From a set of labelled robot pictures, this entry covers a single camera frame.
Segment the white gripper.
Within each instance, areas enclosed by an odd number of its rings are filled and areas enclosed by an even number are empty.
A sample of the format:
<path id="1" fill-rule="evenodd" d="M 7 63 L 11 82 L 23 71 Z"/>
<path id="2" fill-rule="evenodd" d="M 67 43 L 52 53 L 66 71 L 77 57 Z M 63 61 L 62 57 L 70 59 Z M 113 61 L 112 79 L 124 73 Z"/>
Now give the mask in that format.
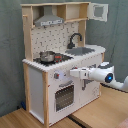
<path id="1" fill-rule="evenodd" d="M 72 69 L 70 75 L 79 79 L 88 79 L 89 71 L 86 68 Z"/>

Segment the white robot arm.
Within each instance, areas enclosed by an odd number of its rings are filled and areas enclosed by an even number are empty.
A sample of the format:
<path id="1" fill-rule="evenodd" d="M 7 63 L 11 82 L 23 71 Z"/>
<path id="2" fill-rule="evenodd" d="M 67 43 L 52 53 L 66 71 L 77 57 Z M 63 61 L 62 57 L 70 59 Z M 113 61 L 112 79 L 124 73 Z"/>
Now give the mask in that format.
<path id="1" fill-rule="evenodd" d="M 95 80 L 113 89 L 128 93 L 128 76 L 123 83 L 117 82 L 114 74 L 114 66 L 109 62 L 103 62 L 97 68 L 81 67 L 71 69 L 70 75 L 79 79 Z"/>

